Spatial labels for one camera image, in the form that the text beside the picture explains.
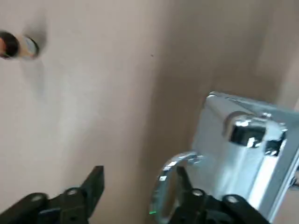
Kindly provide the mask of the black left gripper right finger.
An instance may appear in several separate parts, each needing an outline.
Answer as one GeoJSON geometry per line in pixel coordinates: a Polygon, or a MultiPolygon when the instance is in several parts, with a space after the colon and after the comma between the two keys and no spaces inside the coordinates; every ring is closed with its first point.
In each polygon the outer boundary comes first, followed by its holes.
{"type": "Polygon", "coordinates": [[[169,224],[268,224],[255,208],[239,195],[225,195],[220,200],[193,188],[184,167],[177,167],[183,194],[169,224]]]}

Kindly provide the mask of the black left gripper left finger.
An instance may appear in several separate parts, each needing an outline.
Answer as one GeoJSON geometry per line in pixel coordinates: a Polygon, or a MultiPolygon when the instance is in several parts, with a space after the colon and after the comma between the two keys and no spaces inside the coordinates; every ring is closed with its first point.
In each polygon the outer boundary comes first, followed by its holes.
{"type": "Polygon", "coordinates": [[[104,167],[95,166],[79,187],[54,198],[31,193],[0,213],[2,224],[87,224],[104,192],[104,167]]]}

